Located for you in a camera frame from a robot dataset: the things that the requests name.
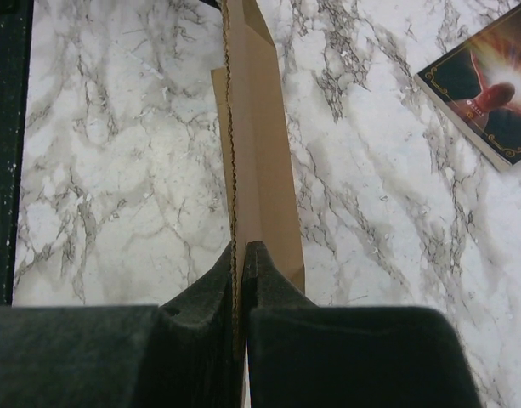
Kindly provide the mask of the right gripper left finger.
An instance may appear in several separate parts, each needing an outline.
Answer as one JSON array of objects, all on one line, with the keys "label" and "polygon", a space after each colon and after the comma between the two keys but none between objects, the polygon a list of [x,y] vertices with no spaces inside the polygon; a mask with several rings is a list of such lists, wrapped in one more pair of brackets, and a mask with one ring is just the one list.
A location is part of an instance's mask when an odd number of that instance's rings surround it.
[{"label": "right gripper left finger", "polygon": [[239,406],[230,259],[161,306],[0,306],[0,407]]}]

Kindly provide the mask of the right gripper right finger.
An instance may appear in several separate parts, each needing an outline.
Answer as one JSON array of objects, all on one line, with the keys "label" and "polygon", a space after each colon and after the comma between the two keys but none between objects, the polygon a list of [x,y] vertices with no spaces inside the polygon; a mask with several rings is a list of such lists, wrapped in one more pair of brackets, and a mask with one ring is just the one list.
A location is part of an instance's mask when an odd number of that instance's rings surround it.
[{"label": "right gripper right finger", "polygon": [[449,321],[424,307],[320,307],[246,247],[242,278],[255,407],[478,407]]}]

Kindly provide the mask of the cardboard box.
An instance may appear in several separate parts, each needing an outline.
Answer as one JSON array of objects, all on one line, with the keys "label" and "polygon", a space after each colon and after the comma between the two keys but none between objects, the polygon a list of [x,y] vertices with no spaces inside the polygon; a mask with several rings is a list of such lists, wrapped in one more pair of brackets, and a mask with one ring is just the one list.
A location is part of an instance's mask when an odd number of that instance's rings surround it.
[{"label": "cardboard box", "polygon": [[255,1],[218,1],[224,66],[212,71],[231,233],[232,406],[244,403],[243,277],[246,248],[259,241],[303,292],[305,274],[276,46]]}]

